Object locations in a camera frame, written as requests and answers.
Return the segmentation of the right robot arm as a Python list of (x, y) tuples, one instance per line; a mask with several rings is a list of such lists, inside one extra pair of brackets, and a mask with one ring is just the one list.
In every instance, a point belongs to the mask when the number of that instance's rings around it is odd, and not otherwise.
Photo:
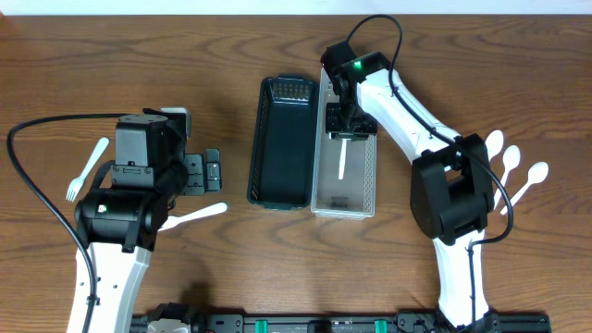
[(328, 109), (327, 134), (364, 141), (383, 127), (399, 145), (412, 165), (413, 218), (436, 250), (438, 310), (450, 328), (478, 330), (489, 311), (480, 242), (494, 203), (485, 142), (433, 117), (379, 52), (357, 56), (343, 41), (321, 64), (339, 98)]

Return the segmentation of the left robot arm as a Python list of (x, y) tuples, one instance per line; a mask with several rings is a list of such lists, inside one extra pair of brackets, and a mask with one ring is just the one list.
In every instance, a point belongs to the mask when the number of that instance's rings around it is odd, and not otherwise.
[(83, 247), (68, 331), (129, 331), (171, 204), (221, 190), (220, 152), (188, 154), (190, 135), (191, 114), (182, 107), (119, 117), (112, 184), (93, 184), (75, 209)]

